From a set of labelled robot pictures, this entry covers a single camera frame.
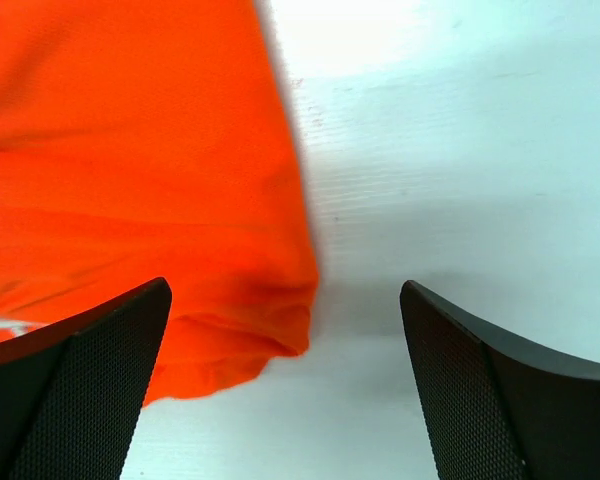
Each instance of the white backdrop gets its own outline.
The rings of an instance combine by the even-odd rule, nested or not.
[[[435,480],[415,278],[600,361],[600,0],[270,0],[324,283],[314,344],[140,418],[127,480]]]

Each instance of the orange shirt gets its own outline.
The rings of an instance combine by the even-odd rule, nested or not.
[[[0,0],[0,316],[164,276],[147,402],[308,347],[317,269],[250,0]]]

